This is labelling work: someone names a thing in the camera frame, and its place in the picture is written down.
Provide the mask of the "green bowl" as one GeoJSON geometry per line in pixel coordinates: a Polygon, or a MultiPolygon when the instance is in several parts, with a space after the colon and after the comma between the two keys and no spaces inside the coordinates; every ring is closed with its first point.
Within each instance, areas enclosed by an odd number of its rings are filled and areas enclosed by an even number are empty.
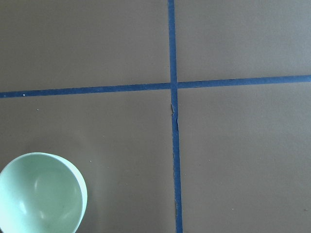
{"type": "Polygon", "coordinates": [[[87,187],[81,172],[60,156],[24,154],[0,173],[3,233],[74,233],[86,207],[87,187]]]}

